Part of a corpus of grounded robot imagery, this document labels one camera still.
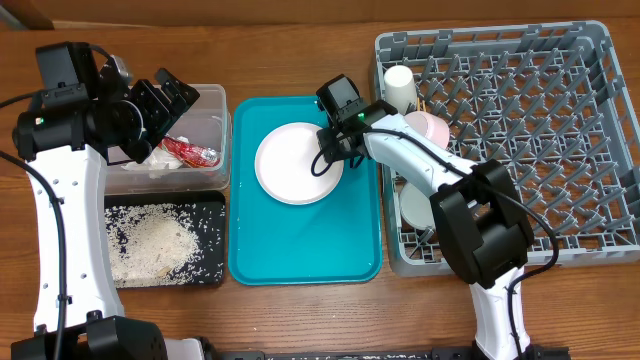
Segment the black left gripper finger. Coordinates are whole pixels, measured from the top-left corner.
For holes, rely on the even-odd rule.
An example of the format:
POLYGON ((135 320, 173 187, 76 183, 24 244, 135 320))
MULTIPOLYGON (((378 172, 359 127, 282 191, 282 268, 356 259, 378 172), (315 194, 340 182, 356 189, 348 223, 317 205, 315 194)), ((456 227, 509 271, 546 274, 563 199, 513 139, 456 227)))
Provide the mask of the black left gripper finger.
POLYGON ((158 145, 173 122, 170 103, 164 93, 148 80, 138 80, 131 88, 131 101, 143 118, 143 138, 151 145, 158 145))
POLYGON ((160 85, 160 101, 174 119, 180 118, 200 98, 194 87, 180 81, 166 68, 155 73, 155 80, 160 85))

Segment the white tissue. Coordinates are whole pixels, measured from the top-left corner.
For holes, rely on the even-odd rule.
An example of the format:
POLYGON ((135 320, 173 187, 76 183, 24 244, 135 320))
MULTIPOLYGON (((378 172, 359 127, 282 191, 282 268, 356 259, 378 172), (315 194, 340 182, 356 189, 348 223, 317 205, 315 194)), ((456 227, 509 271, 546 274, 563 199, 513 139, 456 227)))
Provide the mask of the white tissue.
POLYGON ((143 163, 135 162, 122 165, 125 171, 144 172, 151 179, 158 179, 169 170, 176 170, 183 166, 183 162, 175 155, 165 150, 161 145, 156 147, 143 163))

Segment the red snack wrapper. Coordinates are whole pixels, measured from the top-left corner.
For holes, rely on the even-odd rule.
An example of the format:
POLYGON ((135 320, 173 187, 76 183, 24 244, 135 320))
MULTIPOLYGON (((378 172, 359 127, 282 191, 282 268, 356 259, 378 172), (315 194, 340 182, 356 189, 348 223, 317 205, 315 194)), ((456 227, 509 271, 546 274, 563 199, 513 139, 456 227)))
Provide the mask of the red snack wrapper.
POLYGON ((161 147, 191 168, 211 168, 220 162, 217 151, 173 137, 165 136, 161 141, 161 147))

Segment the large pink plate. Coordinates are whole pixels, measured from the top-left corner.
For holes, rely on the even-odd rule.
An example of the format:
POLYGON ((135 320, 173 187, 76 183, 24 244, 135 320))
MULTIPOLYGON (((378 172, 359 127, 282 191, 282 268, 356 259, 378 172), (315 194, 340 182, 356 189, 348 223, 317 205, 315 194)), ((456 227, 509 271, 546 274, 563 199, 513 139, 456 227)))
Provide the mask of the large pink plate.
POLYGON ((320 152, 316 137, 320 127, 295 122, 271 131, 255 156, 255 173, 263 190, 290 205, 307 205, 329 195, 341 180, 344 162, 336 161, 323 175, 312 175, 311 166, 320 152))

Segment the cream cup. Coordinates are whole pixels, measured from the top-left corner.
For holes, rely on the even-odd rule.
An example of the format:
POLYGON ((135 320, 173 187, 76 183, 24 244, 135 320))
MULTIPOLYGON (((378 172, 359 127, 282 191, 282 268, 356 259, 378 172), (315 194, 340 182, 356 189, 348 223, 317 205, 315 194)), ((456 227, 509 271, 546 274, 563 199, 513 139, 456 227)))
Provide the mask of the cream cup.
POLYGON ((418 98, 412 70, 394 65, 384 73, 385 101, 405 115, 415 106, 418 98))

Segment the small pink plate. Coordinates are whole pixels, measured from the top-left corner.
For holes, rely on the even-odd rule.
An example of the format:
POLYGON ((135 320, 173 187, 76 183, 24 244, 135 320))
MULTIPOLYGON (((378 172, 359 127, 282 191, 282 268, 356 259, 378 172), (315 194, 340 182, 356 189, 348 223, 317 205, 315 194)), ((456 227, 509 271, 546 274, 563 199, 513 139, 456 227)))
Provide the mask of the small pink plate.
POLYGON ((446 121, 424 111, 414 111, 404 116, 405 121, 419 134, 446 149, 450 130, 446 121))

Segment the white bowl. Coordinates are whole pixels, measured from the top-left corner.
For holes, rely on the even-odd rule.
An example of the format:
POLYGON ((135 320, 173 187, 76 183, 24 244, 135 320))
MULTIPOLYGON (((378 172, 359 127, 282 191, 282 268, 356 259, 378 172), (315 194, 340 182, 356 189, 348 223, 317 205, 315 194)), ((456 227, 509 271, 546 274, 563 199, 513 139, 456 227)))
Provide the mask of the white bowl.
POLYGON ((407 183, 400 195, 400 214, 403 220, 417 230, 435 228, 430 200, 414 185, 407 183))

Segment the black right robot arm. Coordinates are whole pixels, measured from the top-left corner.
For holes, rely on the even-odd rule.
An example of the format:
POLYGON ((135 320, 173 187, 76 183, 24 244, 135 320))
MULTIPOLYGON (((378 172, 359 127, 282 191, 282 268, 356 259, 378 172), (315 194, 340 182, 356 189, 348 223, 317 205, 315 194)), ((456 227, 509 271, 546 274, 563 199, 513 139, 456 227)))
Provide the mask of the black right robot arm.
POLYGON ((537 222, 551 244, 555 232, 524 205, 506 169, 496 160, 475 163, 417 133, 384 100, 372 104, 340 74, 317 92, 328 117, 317 133, 317 160, 372 159, 386 165, 430 201, 436 236, 446 262, 467 283, 476 316, 473 359, 543 359, 524 326, 521 284, 551 269, 559 251, 543 266, 526 270, 537 222))

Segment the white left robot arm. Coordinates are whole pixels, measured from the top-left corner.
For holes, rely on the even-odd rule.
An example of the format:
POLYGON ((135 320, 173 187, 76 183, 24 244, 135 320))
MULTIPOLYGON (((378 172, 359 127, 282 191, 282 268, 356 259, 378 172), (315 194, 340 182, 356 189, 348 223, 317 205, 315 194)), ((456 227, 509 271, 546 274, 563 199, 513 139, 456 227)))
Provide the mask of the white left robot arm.
POLYGON ((86 42, 43 46, 43 88, 27 97, 12 133, 10 162, 28 174, 39 241, 40 288, 34 334, 15 359, 212 359, 203 337, 169 339, 125 315, 109 260, 104 216, 108 151, 147 159, 198 100, 166 69, 134 80, 124 62, 86 42))

